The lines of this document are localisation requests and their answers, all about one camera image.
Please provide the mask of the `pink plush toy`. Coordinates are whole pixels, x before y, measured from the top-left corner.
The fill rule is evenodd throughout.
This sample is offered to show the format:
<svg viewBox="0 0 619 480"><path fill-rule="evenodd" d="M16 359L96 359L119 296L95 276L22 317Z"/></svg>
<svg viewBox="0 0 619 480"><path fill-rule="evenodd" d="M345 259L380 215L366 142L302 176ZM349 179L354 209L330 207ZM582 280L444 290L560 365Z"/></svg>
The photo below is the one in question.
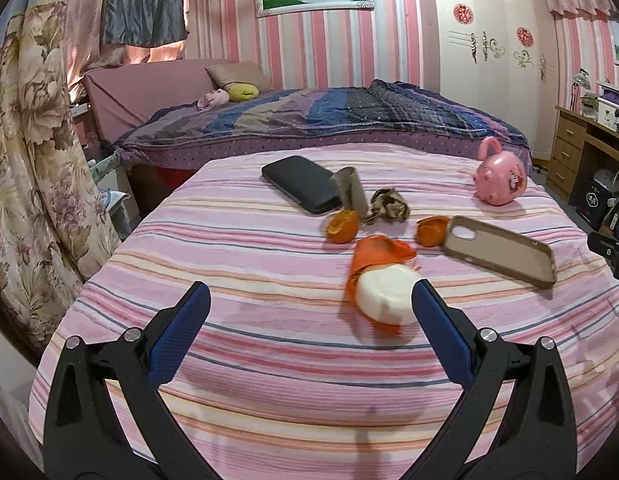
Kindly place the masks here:
<svg viewBox="0 0 619 480"><path fill-rule="evenodd" d="M213 110L229 102L229 94L224 89L216 89L201 96L197 102L198 110Z"/></svg>

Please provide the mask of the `yellow plush toy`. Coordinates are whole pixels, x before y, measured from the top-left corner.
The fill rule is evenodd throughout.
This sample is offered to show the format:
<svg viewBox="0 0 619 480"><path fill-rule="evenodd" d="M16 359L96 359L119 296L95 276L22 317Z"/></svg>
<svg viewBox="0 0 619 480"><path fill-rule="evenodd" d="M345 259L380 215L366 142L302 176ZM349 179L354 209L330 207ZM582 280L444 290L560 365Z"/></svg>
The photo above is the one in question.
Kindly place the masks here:
<svg viewBox="0 0 619 480"><path fill-rule="evenodd" d="M226 89L230 102L244 102L257 98L260 95L260 90L254 84L229 84Z"/></svg>

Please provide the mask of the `wooden desk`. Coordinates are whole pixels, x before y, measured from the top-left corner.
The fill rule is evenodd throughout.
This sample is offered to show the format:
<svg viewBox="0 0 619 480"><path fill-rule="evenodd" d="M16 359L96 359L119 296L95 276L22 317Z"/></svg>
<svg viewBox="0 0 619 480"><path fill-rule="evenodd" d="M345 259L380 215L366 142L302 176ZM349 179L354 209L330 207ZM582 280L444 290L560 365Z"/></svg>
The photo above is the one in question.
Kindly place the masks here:
<svg viewBox="0 0 619 480"><path fill-rule="evenodd" d="M619 133L557 108L547 185L595 231L619 206Z"/></svg>

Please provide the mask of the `white wardrobe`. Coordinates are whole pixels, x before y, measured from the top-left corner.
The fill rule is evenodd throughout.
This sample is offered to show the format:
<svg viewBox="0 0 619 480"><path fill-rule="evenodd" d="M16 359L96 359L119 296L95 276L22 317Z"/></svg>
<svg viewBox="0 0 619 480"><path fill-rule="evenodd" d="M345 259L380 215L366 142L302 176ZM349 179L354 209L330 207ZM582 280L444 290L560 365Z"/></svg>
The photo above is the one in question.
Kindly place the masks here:
<svg viewBox="0 0 619 480"><path fill-rule="evenodd" d="M559 104L558 40L546 0L435 0L439 93L522 132L551 159Z"/></svg>

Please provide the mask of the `black phone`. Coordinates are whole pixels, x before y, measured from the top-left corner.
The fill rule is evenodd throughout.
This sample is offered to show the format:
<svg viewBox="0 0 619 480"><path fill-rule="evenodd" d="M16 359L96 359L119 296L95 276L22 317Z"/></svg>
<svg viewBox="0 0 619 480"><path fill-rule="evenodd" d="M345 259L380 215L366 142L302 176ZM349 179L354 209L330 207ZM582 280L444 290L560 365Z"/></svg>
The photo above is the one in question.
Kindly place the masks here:
<svg viewBox="0 0 619 480"><path fill-rule="evenodd" d="M268 183L311 214L326 214L341 207L333 176L332 171L299 155L262 168L262 177Z"/></svg>

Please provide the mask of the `floral curtain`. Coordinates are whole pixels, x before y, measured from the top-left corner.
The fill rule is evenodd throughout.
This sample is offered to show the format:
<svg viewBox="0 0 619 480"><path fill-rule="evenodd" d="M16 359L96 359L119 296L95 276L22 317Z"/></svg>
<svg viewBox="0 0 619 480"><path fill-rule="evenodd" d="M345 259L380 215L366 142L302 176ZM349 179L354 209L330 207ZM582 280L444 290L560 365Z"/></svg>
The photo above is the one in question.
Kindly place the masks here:
<svg viewBox="0 0 619 480"><path fill-rule="evenodd" d="M70 115L64 24L40 0L0 32L0 330L32 363L120 242Z"/></svg>

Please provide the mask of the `brown cardboard tube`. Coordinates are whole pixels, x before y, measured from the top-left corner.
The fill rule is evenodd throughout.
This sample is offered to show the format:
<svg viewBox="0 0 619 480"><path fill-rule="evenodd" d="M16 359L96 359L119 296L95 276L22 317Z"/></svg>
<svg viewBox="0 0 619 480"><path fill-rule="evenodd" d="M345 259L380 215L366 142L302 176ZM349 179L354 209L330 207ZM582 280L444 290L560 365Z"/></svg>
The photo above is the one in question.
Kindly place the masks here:
<svg viewBox="0 0 619 480"><path fill-rule="evenodd" d="M356 211L358 218L363 220L368 214L369 205L357 170L354 167L344 167L331 177L330 182L343 208Z"/></svg>

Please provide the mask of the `brown pillow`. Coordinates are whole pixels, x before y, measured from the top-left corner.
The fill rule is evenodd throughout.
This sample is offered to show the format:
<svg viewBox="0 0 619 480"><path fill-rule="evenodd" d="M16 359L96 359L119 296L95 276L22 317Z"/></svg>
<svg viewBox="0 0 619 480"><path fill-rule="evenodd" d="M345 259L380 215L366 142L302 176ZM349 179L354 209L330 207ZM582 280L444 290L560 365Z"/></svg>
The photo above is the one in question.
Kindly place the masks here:
<svg viewBox="0 0 619 480"><path fill-rule="evenodd" d="M214 84L225 90L233 84L252 84L259 92L273 89L272 83L260 66L251 61L214 64L206 67L206 71Z"/></svg>

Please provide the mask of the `beige phone case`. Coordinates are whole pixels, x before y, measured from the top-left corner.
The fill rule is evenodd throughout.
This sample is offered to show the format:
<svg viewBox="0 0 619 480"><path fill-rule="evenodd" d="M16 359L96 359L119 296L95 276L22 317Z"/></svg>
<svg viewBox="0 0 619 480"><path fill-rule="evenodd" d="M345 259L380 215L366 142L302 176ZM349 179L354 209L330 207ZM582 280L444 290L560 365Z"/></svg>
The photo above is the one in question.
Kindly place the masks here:
<svg viewBox="0 0 619 480"><path fill-rule="evenodd" d="M547 244L479 220L451 218L442 249L451 258L538 289L551 289L557 281L555 257Z"/></svg>

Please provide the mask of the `orange plastic wrapper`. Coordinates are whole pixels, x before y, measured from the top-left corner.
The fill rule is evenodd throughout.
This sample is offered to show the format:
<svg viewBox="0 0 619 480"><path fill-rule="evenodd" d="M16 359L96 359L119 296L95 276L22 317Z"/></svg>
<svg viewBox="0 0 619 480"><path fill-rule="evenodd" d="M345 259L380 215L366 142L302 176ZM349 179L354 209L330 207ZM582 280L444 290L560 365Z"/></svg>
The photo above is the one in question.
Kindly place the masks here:
<svg viewBox="0 0 619 480"><path fill-rule="evenodd" d="M356 243L352 262L349 266L349 274L347 274L345 285L347 300L361 315L364 315L357 308L354 299L355 286L361 272L368 268L368 266L382 266L383 264L404 263L406 266L409 266L408 263L415 258L416 250L400 240L393 240L393 238L384 235L372 235L362 238ZM396 327L377 323L370 318L367 318L367 320L377 326L379 330L385 330L392 334L399 334L405 327L411 326Z"/></svg>

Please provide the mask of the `pink cartoon mug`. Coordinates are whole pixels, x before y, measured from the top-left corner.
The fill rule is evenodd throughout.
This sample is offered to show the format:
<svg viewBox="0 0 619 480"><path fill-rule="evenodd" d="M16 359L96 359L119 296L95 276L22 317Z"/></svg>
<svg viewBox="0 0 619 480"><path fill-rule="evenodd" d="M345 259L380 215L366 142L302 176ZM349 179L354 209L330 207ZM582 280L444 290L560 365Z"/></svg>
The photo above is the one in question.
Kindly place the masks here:
<svg viewBox="0 0 619 480"><path fill-rule="evenodd" d="M516 154L504 151L494 136L485 138L477 153L480 166L473 176L477 198L492 206L507 205L526 190L527 171Z"/></svg>

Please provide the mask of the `pink headboard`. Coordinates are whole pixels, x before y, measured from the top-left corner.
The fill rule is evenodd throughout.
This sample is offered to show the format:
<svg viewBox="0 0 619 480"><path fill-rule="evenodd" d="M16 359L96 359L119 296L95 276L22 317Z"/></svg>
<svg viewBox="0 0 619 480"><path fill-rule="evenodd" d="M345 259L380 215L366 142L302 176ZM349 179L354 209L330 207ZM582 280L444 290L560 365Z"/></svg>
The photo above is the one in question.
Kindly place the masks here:
<svg viewBox="0 0 619 480"><path fill-rule="evenodd" d="M198 101L215 88L208 68L218 60L175 60L91 70L84 76L98 131L114 142L155 112Z"/></svg>

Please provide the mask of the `purple plaid blanket bed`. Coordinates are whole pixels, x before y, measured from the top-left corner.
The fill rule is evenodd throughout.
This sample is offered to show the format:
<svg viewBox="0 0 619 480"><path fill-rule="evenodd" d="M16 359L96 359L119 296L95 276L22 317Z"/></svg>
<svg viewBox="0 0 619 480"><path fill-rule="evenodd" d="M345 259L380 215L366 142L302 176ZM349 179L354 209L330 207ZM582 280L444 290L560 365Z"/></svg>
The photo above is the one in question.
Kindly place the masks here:
<svg viewBox="0 0 619 480"><path fill-rule="evenodd" d="M132 165L197 170L213 159L353 143L474 158L487 136L531 162L525 136L508 122L414 84L376 79L367 87L270 91L210 110L168 107L114 146Z"/></svg>

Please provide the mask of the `pink striped bedsheet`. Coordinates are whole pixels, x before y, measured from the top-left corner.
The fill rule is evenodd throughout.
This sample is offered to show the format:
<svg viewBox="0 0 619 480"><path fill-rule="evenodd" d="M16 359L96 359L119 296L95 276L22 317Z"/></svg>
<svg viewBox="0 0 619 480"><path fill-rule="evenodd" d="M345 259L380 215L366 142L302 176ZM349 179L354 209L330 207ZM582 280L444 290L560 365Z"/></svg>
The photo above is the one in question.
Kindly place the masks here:
<svg viewBox="0 0 619 480"><path fill-rule="evenodd" d="M474 196L473 159L390 144L308 148L326 168L352 166L367 193L395 188L410 217L464 216L547 244L549 290L419 249L415 266L475 325L531 344L556 341L574 403L579 460L619 422L619 282L544 188L503 207ZM449 382L417 326L393 334L346 300L349 245L326 240L327 219L268 185L261 153L215 160L137 226L91 278L52 336L30 394L41 434L63 343L116 339L144 326L200 281L212 309L161 393L184 433L226 479L396 479L454 406Z"/></svg>

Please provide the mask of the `desk lamp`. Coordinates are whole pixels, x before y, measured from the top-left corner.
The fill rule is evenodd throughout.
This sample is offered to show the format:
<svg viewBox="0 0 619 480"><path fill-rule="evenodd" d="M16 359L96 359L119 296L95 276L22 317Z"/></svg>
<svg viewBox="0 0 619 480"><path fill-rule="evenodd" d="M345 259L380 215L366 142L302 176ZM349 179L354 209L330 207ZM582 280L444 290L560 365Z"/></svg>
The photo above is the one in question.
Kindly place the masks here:
<svg viewBox="0 0 619 480"><path fill-rule="evenodd" d="M589 73L585 68L581 68L572 77L572 92L570 101L571 112L577 113L579 111L579 103L581 102L581 93L583 91L588 92L591 89L591 83L589 81Z"/></svg>

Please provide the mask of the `grey window curtain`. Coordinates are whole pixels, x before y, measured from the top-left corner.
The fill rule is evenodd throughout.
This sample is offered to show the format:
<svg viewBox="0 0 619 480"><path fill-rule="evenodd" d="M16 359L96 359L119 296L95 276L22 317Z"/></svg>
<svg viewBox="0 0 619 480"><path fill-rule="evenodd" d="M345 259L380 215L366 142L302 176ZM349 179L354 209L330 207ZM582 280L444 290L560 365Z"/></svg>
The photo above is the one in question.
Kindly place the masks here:
<svg viewBox="0 0 619 480"><path fill-rule="evenodd" d="M183 41L188 32L184 0L106 0L101 42L157 48Z"/></svg>

